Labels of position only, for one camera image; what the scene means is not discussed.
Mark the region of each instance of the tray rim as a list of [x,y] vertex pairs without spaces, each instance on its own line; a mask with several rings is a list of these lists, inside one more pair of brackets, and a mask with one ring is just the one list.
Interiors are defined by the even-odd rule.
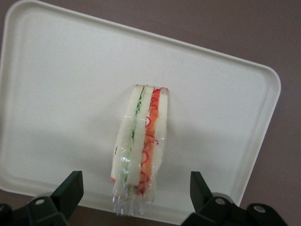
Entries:
[[[145,30],[141,30],[141,29],[138,29],[138,28],[133,28],[131,26],[119,24],[119,23],[112,22],[112,21],[105,20],[105,19],[101,19],[101,18],[98,18],[98,17],[95,17],[95,16],[90,16],[90,15],[80,13],[80,12],[77,12],[77,11],[74,11],[74,10],[70,10],[70,9],[55,6],[55,5],[52,5],[52,4],[48,4],[48,3],[45,3],[45,2],[41,2],[41,1],[37,1],[37,0],[20,0],[16,3],[14,3],[9,8],[9,10],[7,11],[6,16],[5,16],[5,23],[4,23],[4,29],[3,29],[3,31],[4,31],[3,32],[3,41],[2,41],[2,48],[1,48],[1,58],[0,58],[0,84],[2,82],[2,74],[3,74],[3,67],[4,67],[3,66],[4,65],[3,59],[4,59],[4,56],[6,55],[5,51],[6,51],[6,48],[7,48],[6,47],[7,46],[7,33],[8,33],[8,27],[9,27],[8,23],[10,21],[10,18],[13,16],[14,11],[17,10],[20,6],[27,5],[27,4],[39,5],[39,6],[42,6],[42,7],[45,7],[45,8],[51,8],[53,10],[59,10],[61,13],[73,14],[73,15],[79,16],[81,18],[83,17],[85,19],[93,20],[96,23],[102,23],[102,24],[105,24],[105,25],[109,25],[111,27],[116,27],[118,29],[128,30],[128,31],[131,31],[131,32],[135,32],[139,35],[145,35],[145,36],[148,36],[148,37],[153,37],[153,38],[156,38],[157,40],[164,40],[168,43],[177,44],[177,45],[183,46],[185,48],[198,50],[198,51],[201,51],[203,53],[207,53],[207,54],[218,56],[218,57],[225,57],[228,60],[233,60],[233,61],[241,63],[241,64],[251,65],[253,67],[257,67],[257,68],[261,68],[261,69],[269,71],[269,73],[273,76],[272,79],[274,79],[275,85],[277,86],[277,88],[275,89],[277,95],[275,95],[274,100],[270,102],[270,105],[272,106],[272,108],[271,108],[271,111],[269,112],[269,115],[266,116],[266,118],[268,119],[268,123],[266,124],[264,129],[261,130],[261,132],[263,134],[263,137],[261,138],[261,141],[258,143],[259,149],[255,152],[255,155],[254,155],[255,159],[254,159],[254,162],[253,162],[253,166],[252,166],[252,168],[251,168],[251,170],[248,174],[246,184],[243,188],[243,192],[242,192],[241,197],[239,199],[239,203],[241,202],[241,200],[243,198],[243,195],[245,193],[248,181],[250,179],[251,173],[253,171],[255,162],[257,160],[257,156],[259,154],[260,148],[262,146],[264,137],[265,137],[267,129],[269,127],[270,120],[271,120],[272,115],[275,111],[275,108],[276,108],[276,105],[277,105],[277,102],[279,100],[279,96],[280,96],[280,93],[281,93],[280,78],[279,78],[278,74],[271,67],[268,67],[266,65],[262,65],[262,64],[259,64],[259,63],[255,63],[255,62],[252,62],[252,61],[249,61],[249,60],[245,60],[245,59],[242,59],[242,58],[239,58],[239,57],[236,57],[236,56],[231,56],[231,55],[228,55],[228,54],[224,54],[224,53],[221,53],[221,52],[218,52],[218,51],[215,51],[215,50],[211,50],[211,49],[208,49],[208,48],[204,48],[204,47],[201,47],[201,46],[198,46],[198,45],[190,44],[190,43],[180,41],[180,40],[177,40],[177,39],[169,38],[169,37],[166,37],[166,36],[163,36],[163,35],[155,34],[155,33],[148,32],[148,31],[145,31]],[[20,192],[18,190],[7,189],[7,188],[3,187],[1,184],[0,184],[0,189],[2,189],[4,191],[8,191],[8,192],[17,193],[17,194],[24,194],[24,195],[30,195],[30,196],[35,195],[33,193],[27,193],[27,192],[23,193],[23,192]],[[163,221],[162,219],[160,219],[160,220],[162,222],[170,223],[170,221]]]

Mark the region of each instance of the black clamp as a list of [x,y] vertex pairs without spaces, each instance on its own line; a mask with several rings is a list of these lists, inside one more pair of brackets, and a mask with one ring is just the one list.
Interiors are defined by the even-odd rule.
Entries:
[[182,226],[287,226],[268,205],[253,203],[244,210],[224,197],[213,196],[200,172],[191,172],[190,197],[196,212]]
[[68,226],[68,219],[84,194],[81,171],[73,171],[50,195],[35,198],[12,211],[0,204],[1,226]]

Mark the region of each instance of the brown table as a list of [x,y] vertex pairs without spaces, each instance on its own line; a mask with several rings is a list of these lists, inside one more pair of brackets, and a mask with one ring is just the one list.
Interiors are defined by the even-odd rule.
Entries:
[[[16,0],[0,1],[0,32]],[[44,0],[273,68],[282,91],[241,207],[272,206],[290,226],[301,223],[301,1]],[[31,197],[0,191],[13,208]],[[167,225],[77,207],[73,226]]]

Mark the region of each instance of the plastic wrap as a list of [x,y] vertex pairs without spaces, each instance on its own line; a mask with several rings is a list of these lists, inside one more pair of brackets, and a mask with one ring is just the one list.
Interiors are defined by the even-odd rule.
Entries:
[[167,89],[136,86],[113,155],[114,210],[144,214],[156,195],[156,175],[166,140]]

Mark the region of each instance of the green filling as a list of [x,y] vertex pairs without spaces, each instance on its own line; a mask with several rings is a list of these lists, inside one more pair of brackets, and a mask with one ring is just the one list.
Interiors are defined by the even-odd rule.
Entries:
[[[139,97],[139,100],[138,100],[138,103],[137,103],[136,112],[135,112],[135,116],[134,116],[134,123],[133,123],[133,127],[132,127],[132,135],[131,135],[132,145],[130,146],[128,159],[131,158],[132,146],[133,146],[133,143],[134,143],[134,136],[135,136],[135,130],[136,130],[136,123],[137,123],[137,116],[140,112],[141,103],[142,103],[142,99],[143,99],[146,87],[147,86],[143,86],[143,89],[141,91],[141,94],[140,94],[140,97]],[[126,172],[125,181],[127,181],[128,168],[125,169],[125,172]]]

